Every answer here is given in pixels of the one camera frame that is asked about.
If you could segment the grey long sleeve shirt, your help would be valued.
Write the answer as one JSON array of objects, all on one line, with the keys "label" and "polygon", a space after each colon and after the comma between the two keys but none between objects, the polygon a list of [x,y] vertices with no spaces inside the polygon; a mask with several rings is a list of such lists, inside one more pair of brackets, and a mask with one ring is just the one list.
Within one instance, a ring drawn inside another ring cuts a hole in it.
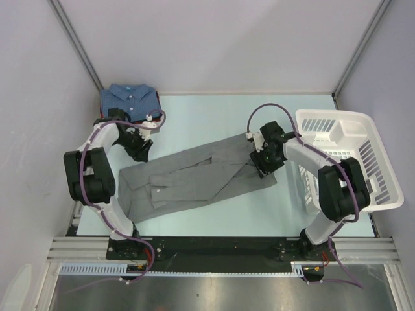
[{"label": "grey long sleeve shirt", "polygon": [[274,175],[260,177],[250,159],[253,149],[239,134],[124,168],[119,205],[139,223],[274,186]]}]

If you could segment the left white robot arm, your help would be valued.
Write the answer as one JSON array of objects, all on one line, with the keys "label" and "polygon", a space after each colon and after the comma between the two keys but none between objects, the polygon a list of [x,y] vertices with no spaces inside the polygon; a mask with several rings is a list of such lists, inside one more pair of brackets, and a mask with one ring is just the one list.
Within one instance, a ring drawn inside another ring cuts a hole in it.
[{"label": "left white robot arm", "polygon": [[138,258],[143,243],[133,222],[128,219],[115,197],[116,182],[108,160],[113,146],[121,146],[135,162],[147,162],[158,124],[149,113],[137,124],[127,112],[112,108],[109,115],[96,119],[93,131],[75,151],[64,154],[64,167],[71,198],[91,208],[104,222],[112,240],[123,240],[121,252]]}]

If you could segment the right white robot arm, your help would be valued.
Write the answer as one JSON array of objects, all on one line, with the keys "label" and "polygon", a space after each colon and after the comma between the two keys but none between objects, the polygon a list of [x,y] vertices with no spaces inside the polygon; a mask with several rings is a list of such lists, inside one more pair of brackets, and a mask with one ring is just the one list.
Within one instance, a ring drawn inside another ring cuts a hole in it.
[{"label": "right white robot arm", "polygon": [[317,179],[320,212],[299,235],[298,253],[303,258],[317,258],[329,247],[333,235],[344,224],[356,222],[360,211],[369,206],[368,188],[355,158],[335,159],[306,143],[296,130],[284,132],[275,121],[257,133],[247,131],[246,139],[254,144],[250,158],[261,178],[292,161]]}]

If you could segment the folded red shirt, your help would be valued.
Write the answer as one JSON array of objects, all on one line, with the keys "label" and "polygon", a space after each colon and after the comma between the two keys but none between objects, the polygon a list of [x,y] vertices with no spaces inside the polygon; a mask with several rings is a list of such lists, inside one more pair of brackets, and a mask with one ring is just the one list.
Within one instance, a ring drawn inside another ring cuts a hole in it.
[{"label": "folded red shirt", "polygon": [[126,99],[111,94],[109,91],[101,93],[100,117],[109,117],[111,109],[124,111],[124,120],[133,124],[141,124],[147,114],[151,114],[155,121],[161,120],[161,103],[158,93],[150,91],[143,97],[127,93]]}]

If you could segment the folded blue checked shirt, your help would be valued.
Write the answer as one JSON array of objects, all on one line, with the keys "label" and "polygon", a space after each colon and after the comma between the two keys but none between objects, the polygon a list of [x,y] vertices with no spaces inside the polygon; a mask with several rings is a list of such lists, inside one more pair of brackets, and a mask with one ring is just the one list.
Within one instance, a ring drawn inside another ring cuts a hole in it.
[{"label": "folded blue checked shirt", "polygon": [[133,123],[145,121],[147,115],[156,120],[162,116],[158,92],[146,84],[111,84],[108,89],[101,90],[100,99],[102,117],[107,117],[113,108],[125,111]]}]

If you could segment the white plastic laundry basket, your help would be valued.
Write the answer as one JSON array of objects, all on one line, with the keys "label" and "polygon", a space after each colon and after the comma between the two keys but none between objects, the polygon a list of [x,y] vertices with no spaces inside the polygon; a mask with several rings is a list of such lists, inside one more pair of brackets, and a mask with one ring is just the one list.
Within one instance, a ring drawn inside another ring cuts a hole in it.
[{"label": "white plastic laundry basket", "polygon": [[296,121],[302,138],[330,157],[359,161],[370,195],[364,212],[403,205],[404,195],[371,117],[350,111],[300,109]]}]

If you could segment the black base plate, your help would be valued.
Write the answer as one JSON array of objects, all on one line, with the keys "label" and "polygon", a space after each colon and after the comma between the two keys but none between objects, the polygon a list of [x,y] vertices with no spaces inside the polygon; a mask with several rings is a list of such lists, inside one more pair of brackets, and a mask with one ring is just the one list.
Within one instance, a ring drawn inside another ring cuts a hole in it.
[{"label": "black base plate", "polygon": [[334,262],[334,245],[314,246],[302,238],[148,236],[142,243],[109,240],[106,259],[135,264],[129,273],[208,273],[249,275],[291,271],[292,262],[315,263],[318,274]]}]

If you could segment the aluminium frame rail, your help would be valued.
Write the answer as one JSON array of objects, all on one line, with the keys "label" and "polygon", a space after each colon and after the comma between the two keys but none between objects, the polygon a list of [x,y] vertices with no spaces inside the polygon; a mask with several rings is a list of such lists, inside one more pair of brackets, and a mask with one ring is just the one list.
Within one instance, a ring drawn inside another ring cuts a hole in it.
[{"label": "aluminium frame rail", "polygon": [[[345,264],[399,264],[392,238],[335,237],[337,257]],[[56,237],[47,262],[108,262],[106,237]]]}]

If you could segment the left aluminium corner post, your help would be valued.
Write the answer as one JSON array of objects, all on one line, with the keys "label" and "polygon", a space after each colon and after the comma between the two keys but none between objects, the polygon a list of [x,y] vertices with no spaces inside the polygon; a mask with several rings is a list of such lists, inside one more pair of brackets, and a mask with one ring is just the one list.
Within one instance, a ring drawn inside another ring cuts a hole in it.
[{"label": "left aluminium corner post", "polygon": [[101,91],[102,89],[104,89],[103,84],[93,66],[92,61],[90,60],[90,57],[88,56],[88,53],[84,45],[82,44],[77,34],[75,27],[73,26],[69,18],[69,15],[67,14],[64,6],[62,5],[62,2],[59,0],[47,0],[47,2],[51,7],[51,10],[53,11],[54,15],[56,16],[59,24],[61,25],[65,35],[67,36],[69,43],[71,44],[76,55],[78,56],[80,63],[82,64],[89,78],[93,82],[95,88],[97,89],[97,91]]}]

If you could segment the aluminium corner post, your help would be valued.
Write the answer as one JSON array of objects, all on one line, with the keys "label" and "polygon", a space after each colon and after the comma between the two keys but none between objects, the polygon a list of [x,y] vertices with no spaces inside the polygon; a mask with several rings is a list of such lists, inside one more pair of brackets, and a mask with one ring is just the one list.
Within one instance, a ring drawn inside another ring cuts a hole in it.
[{"label": "aluminium corner post", "polygon": [[351,78],[354,70],[357,67],[361,57],[363,56],[365,50],[368,48],[370,41],[377,29],[379,28],[383,18],[386,16],[388,9],[390,8],[393,0],[382,0],[379,2],[373,16],[371,17],[368,26],[365,28],[349,62],[347,63],[345,69],[343,70],[338,82],[335,85],[335,88],[331,94],[334,102],[338,100],[338,97],[342,93],[342,90],[348,83],[348,80]]},{"label": "aluminium corner post", "polygon": [[59,0],[47,0],[47,2],[51,7],[51,10],[53,11],[54,15],[56,16],[59,24],[61,25],[65,35],[67,36],[69,43],[71,44],[76,55],[78,56],[80,63],[82,64],[89,78],[93,82],[95,88],[97,89],[97,91],[101,91],[102,89],[104,89],[103,84],[93,66],[92,61],[90,60],[90,57],[88,56],[88,53],[84,45],[82,44],[77,34],[75,27],[73,26],[69,18],[69,15],[67,14],[64,6],[62,5],[62,2]]}]

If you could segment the right aluminium corner post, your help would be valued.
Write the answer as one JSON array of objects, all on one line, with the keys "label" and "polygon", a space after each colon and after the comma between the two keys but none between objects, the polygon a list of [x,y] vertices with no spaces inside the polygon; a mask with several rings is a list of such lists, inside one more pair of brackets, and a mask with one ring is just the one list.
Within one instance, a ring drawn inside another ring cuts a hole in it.
[{"label": "right aluminium corner post", "polygon": [[388,9],[390,8],[393,0],[382,0],[379,2],[373,16],[371,17],[368,26],[365,28],[349,62],[347,63],[345,69],[343,70],[338,82],[335,85],[335,88],[331,94],[334,102],[338,100],[338,97],[342,93],[342,90],[348,83],[348,80],[351,78],[354,70],[357,67],[361,57],[363,56],[365,50],[368,48],[370,41],[377,29],[379,28],[383,18],[386,16]]}]

